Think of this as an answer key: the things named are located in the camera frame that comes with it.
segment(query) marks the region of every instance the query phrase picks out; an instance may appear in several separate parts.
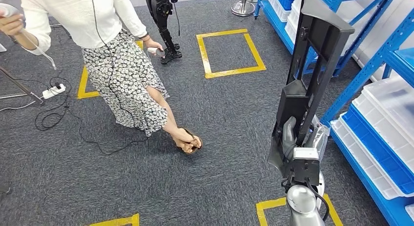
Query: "gray carpet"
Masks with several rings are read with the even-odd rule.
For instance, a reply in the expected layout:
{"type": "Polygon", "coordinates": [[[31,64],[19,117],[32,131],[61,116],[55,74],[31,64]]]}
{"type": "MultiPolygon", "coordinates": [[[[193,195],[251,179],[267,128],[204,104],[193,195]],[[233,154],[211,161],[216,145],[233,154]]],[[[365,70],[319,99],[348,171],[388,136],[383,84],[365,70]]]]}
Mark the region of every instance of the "gray carpet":
{"type": "MultiPolygon", "coordinates": [[[[164,132],[148,141],[104,156],[84,136],[114,150],[143,134],[115,124],[101,97],[70,99],[70,111],[53,129],[38,131],[35,116],[53,108],[63,97],[53,97],[45,106],[30,106],[0,113],[0,180],[13,187],[0,201],[0,222],[5,226],[84,226],[140,214],[143,226],[259,225],[255,204],[284,196],[281,177],[266,162],[270,133],[275,122],[281,88],[286,81],[290,54],[262,15],[240,18],[229,11],[236,0],[199,0],[177,4],[181,36],[174,17],[169,28],[182,47],[183,58],[169,65],[154,65],[172,97],[168,100],[178,123],[199,134],[205,148],[186,156],[174,147],[164,132]],[[195,36],[247,28],[267,70],[205,79],[195,36]]],[[[137,11],[153,38],[160,41],[145,7],[137,11]]],[[[48,52],[73,86],[76,96],[82,73],[80,49],[61,29],[52,32],[48,52]]],[[[4,36],[0,42],[9,51],[1,53],[1,65],[16,77],[48,83],[56,75],[43,57],[30,55],[4,36]]],[[[253,66],[243,36],[208,38],[207,52],[212,71],[253,66]]],[[[350,61],[341,75],[332,79],[318,114],[356,75],[350,61]]],[[[35,92],[44,86],[25,82],[35,92]]],[[[0,92],[18,90],[0,76],[0,92]]],[[[0,107],[21,106],[28,98],[6,100],[0,107]]],[[[346,226],[385,226],[383,216],[333,141],[322,163],[327,190],[346,226]]],[[[288,212],[280,207],[265,211],[269,225],[288,224],[288,212]]]]}

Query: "woman's leg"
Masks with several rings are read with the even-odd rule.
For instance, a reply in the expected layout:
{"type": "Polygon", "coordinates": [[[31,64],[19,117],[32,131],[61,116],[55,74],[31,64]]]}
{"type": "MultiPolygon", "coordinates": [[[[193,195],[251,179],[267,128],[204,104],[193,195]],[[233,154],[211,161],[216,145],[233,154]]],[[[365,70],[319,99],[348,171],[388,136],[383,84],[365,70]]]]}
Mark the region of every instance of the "woman's leg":
{"type": "Polygon", "coordinates": [[[161,95],[161,93],[153,88],[148,86],[147,91],[149,95],[162,107],[167,109],[168,118],[167,118],[167,124],[164,127],[164,131],[168,132],[173,140],[175,141],[176,145],[178,147],[183,148],[184,152],[191,152],[191,148],[193,146],[200,147],[201,141],[198,137],[194,136],[194,138],[188,134],[183,128],[178,128],[177,124],[174,119],[174,115],[171,111],[171,108],[169,107],[168,103],[164,99],[164,97],[161,95]]]}

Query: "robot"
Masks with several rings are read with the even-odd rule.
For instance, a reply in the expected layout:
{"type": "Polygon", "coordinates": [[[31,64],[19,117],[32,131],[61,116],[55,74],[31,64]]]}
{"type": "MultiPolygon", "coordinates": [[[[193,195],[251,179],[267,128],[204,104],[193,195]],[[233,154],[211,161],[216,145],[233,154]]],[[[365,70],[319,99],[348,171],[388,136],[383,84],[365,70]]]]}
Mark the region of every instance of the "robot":
{"type": "Polygon", "coordinates": [[[176,3],[178,0],[146,0],[148,5],[149,12],[152,18],[155,21],[155,24],[158,26],[161,37],[166,44],[165,56],[161,58],[162,64],[167,64],[173,59],[181,58],[183,55],[181,52],[177,51],[180,49],[179,44],[174,44],[172,42],[172,37],[167,28],[167,19],[169,15],[172,15],[173,3],[176,3]]]}
{"type": "Polygon", "coordinates": [[[315,116],[342,50],[355,30],[322,0],[302,0],[288,80],[282,89],[268,162],[284,178],[291,212],[290,226],[324,226],[329,207],[323,199],[325,181],[320,162],[330,128],[315,116]],[[309,85],[302,81],[312,48],[318,55],[309,85]],[[322,218],[322,202],[327,211],[322,218]]]}

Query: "flip-flop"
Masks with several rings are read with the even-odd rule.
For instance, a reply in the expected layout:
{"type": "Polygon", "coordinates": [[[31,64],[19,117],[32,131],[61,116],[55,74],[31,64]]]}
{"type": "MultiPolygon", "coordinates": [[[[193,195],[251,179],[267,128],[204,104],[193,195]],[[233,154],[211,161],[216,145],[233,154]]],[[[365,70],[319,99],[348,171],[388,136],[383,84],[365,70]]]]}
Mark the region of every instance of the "flip-flop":
{"type": "Polygon", "coordinates": [[[195,146],[193,146],[192,148],[191,148],[191,150],[192,150],[192,152],[190,152],[190,153],[187,153],[187,152],[185,152],[184,150],[183,150],[183,148],[181,148],[181,147],[179,147],[179,146],[177,146],[180,150],[182,150],[185,154],[187,154],[187,155],[190,155],[190,154],[194,154],[195,152],[197,152],[197,150],[198,150],[198,148],[197,147],[195,147],[195,146]]]}
{"type": "MultiPolygon", "coordinates": [[[[193,137],[193,139],[195,139],[194,134],[192,134],[188,129],[183,128],[189,135],[191,135],[193,137]]],[[[201,142],[201,146],[200,147],[196,147],[196,149],[201,149],[203,148],[203,141],[201,140],[201,138],[198,138],[201,142]]]]}

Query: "woman's hand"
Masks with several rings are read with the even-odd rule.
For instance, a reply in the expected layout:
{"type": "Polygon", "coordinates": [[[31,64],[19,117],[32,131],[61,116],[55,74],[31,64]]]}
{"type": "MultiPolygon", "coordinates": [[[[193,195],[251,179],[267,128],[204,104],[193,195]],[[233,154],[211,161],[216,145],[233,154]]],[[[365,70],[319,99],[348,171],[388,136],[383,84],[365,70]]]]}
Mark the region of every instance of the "woman's hand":
{"type": "Polygon", "coordinates": [[[144,41],[144,44],[145,44],[145,47],[147,48],[155,47],[155,48],[159,48],[162,51],[164,51],[163,46],[160,43],[153,41],[151,38],[144,41]]]}
{"type": "Polygon", "coordinates": [[[8,36],[15,36],[23,30],[23,15],[4,18],[0,14],[0,31],[8,36]]]}

